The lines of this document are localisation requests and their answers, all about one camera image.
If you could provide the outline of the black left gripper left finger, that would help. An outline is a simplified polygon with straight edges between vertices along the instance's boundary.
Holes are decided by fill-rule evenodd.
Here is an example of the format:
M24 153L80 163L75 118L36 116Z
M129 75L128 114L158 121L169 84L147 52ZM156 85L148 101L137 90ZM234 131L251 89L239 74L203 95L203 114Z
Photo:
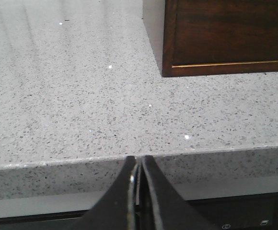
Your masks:
M115 181L101 199L75 221L70 230L134 230L136 158L128 156Z

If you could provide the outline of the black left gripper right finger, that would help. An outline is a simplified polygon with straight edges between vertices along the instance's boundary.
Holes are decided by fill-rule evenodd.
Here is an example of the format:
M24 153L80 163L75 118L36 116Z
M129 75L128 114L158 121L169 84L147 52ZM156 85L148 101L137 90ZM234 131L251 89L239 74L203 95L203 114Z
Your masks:
M183 200L148 155L141 163L141 229L215 230L216 226Z

